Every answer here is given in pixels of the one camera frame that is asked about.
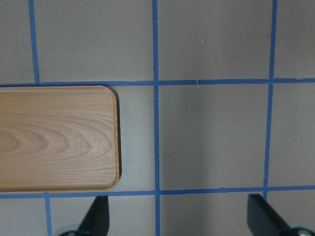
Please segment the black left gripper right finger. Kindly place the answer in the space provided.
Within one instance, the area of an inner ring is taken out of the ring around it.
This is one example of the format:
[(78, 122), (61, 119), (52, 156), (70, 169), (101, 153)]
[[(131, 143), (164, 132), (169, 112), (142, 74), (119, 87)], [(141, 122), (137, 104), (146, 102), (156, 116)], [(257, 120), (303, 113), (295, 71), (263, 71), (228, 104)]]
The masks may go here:
[(247, 225), (253, 236), (289, 236), (291, 227), (259, 194), (249, 194)]

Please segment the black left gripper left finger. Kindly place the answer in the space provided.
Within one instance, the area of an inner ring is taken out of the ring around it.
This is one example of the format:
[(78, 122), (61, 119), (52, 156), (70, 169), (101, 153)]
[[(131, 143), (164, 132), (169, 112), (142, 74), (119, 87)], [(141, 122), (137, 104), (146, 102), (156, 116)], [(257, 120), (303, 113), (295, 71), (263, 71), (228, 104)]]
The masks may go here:
[(106, 236), (109, 232), (107, 196), (97, 196), (77, 229), (78, 236)]

